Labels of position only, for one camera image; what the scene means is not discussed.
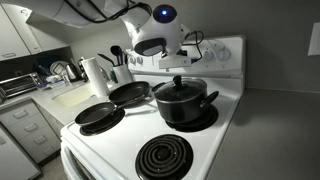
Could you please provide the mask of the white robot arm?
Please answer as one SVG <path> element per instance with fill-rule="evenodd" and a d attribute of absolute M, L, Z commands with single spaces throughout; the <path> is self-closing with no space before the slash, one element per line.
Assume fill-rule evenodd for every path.
<path fill-rule="evenodd" d="M 183 43 L 183 26 L 176 9 L 161 4 L 151 9 L 134 0 L 1 0 L 28 8 L 44 17 L 72 27 L 86 27 L 120 18 L 133 50 L 143 56 L 160 52 L 176 54 Z"/>

